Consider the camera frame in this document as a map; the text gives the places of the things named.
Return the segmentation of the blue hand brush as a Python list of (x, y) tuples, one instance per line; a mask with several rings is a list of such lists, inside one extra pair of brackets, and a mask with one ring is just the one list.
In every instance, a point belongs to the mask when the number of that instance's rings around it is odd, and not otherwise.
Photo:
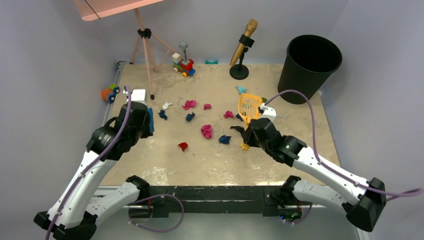
[(148, 108), (148, 114), (149, 114), (149, 132), (150, 136), (153, 136), (154, 134), (154, 118), (153, 118), (153, 109)]

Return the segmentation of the yellow slotted plastic scoop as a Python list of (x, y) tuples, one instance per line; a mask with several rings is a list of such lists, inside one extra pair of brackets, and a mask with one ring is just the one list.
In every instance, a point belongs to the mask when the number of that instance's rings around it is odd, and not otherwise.
[(263, 103), (261, 97), (250, 93), (242, 93), (238, 99), (237, 110), (241, 116), (245, 130), (248, 129), (251, 120), (256, 120), (261, 116), (259, 107)]

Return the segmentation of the large magenta paper scrap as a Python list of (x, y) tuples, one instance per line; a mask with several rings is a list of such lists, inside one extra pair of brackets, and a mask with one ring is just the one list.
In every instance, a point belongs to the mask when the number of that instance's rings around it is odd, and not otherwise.
[(201, 127), (201, 133), (206, 139), (211, 139), (213, 136), (213, 128), (210, 124), (205, 124)]

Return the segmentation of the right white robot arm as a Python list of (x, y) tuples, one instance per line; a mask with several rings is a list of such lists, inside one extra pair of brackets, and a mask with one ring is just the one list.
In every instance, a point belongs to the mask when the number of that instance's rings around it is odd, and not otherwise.
[(387, 204), (385, 184), (350, 173), (315, 154), (312, 147), (292, 135), (282, 135), (267, 118), (252, 120), (242, 133), (249, 147), (261, 148), (276, 162), (305, 172), (321, 181), (318, 186), (305, 180), (292, 181), (281, 189), (288, 204), (311, 202), (344, 213), (355, 227), (372, 232)]

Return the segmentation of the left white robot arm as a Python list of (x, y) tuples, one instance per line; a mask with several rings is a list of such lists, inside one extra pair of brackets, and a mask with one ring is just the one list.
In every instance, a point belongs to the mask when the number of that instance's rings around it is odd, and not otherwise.
[(152, 136), (150, 112), (142, 102), (128, 102), (121, 107), (119, 116), (92, 133), (79, 168), (62, 196), (48, 211), (37, 213), (33, 219), (35, 224), (47, 230), (47, 237), (89, 240), (97, 227), (125, 204), (142, 205), (148, 201), (148, 183), (134, 175), (104, 199), (90, 202), (123, 153), (140, 138)]

